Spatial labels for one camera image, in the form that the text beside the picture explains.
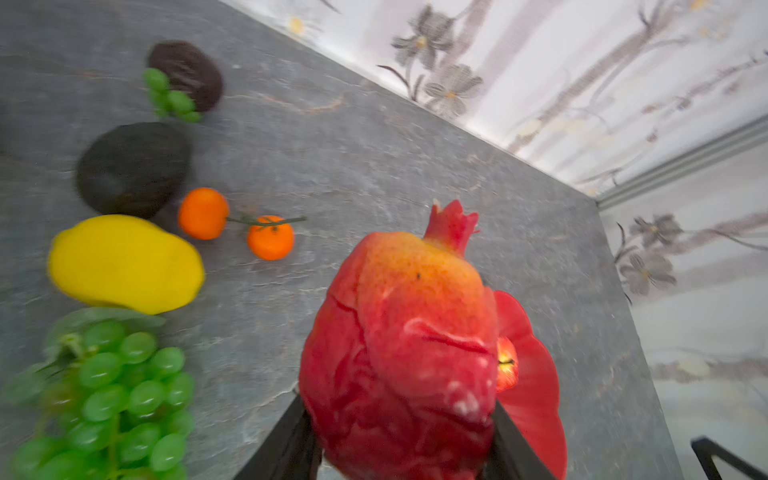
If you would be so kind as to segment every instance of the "green leaf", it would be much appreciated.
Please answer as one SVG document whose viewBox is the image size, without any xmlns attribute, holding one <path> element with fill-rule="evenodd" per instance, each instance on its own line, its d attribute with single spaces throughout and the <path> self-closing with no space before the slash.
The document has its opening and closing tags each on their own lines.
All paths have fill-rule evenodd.
<svg viewBox="0 0 768 480">
<path fill-rule="evenodd" d="M 144 83 L 155 91 L 166 91 L 170 88 L 170 80 L 168 75 L 156 68 L 148 68 L 144 70 Z"/>
<path fill-rule="evenodd" d="M 203 119 L 203 115 L 201 115 L 199 112 L 191 111 L 188 114 L 179 115 L 179 118 L 181 120 L 188 121 L 191 124 L 196 124 L 198 121 Z"/>
<path fill-rule="evenodd" d="M 48 333 L 43 345 L 46 360 L 43 365 L 48 365 L 59 357 L 64 348 L 61 343 L 64 335 L 83 333 L 91 324 L 105 320 L 125 322 L 126 329 L 134 332 L 157 330 L 165 323 L 165 318 L 162 316 L 146 315 L 126 308 L 92 306 L 76 310 L 57 321 Z"/>
<path fill-rule="evenodd" d="M 157 108 L 168 110 L 170 103 L 168 102 L 168 93 L 164 91 L 149 90 L 149 100 Z"/>
<path fill-rule="evenodd" d="M 168 101 L 170 107 L 173 108 L 176 115 L 188 114 L 194 111 L 194 101 L 189 98 L 187 94 L 178 90 L 171 90 L 168 92 Z"/>
<path fill-rule="evenodd" d="M 45 388 L 47 377 L 45 371 L 40 371 L 44 367 L 45 363 L 36 363 L 11 377 L 3 385 L 2 396 L 5 401 L 12 405 L 21 405 L 36 399 Z"/>
</svg>

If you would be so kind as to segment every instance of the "yellow fruit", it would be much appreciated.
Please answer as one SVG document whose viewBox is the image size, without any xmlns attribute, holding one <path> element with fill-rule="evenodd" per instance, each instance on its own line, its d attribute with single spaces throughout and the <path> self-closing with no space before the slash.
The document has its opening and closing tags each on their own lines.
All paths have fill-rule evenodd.
<svg viewBox="0 0 768 480">
<path fill-rule="evenodd" d="M 151 222 L 102 215 L 53 240 L 48 274 L 62 292 L 88 305 L 123 306 L 148 315 L 187 305 L 203 285 L 195 248 Z"/>
</svg>

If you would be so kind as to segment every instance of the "black metal object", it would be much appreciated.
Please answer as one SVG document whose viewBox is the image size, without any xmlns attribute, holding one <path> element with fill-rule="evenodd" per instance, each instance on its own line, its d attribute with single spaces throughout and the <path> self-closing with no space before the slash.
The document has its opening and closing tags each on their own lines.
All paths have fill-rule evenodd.
<svg viewBox="0 0 768 480">
<path fill-rule="evenodd" d="M 501 403 L 492 418 L 493 443 L 477 480 L 555 480 Z M 316 480 L 321 456 L 310 414 L 296 396 L 234 480 Z"/>
<path fill-rule="evenodd" d="M 704 470 L 704 474 L 707 475 L 709 480 L 723 480 L 723 477 L 720 476 L 720 472 L 717 471 L 717 466 L 715 465 L 713 457 L 720 458 L 752 480 L 768 480 L 768 475 L 764 472 L 761 472 L 745 462 L 742 458 L 735 456 L 733 453 L 707 437 L 699 437 L 698 439 L 691 440 L 690 447 L 694 450 L 694 453 L 701 464 L 701 468 Z"/>
</svg>

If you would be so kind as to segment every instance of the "pomegranate crown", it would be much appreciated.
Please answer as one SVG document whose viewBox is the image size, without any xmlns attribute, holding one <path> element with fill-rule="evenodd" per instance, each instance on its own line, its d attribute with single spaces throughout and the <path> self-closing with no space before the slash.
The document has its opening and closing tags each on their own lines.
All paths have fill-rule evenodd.
<svg viewBox="0 0 768 480">
<path fill-rule="evenodd" d="M 464 215 L 464 208 L 458 200 L 452 201 L 445 208 L 435 200 L 424 240 L 464 258 L 469 237 L 475 232 L 479 217 L 477 212 Z"/>
</svg>

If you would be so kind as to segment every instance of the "tangerine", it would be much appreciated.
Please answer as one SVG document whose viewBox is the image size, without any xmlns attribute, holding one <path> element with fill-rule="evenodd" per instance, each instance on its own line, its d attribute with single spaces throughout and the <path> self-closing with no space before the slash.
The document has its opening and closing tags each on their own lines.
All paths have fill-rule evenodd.
<svg viewBox="0 0 768 480">
<path fill-rule="evenodd" d="M 282 218 L 265 215 L 259 222 L 280 222 Z M 264 260 L 280 260 L 293 250 L 293 227 L 288 223 L 262 227 L 254 225 L 248 230 L 248 247 L 257 257 Z"/>
<path fill-rule="evenodd" d="M 179 226 L 192 237 L 212 240 L 221 235 L 229 214 L 230 206 L 222 194 L 213 188 L 196 188 L 181 202 Z"/>
</svg>

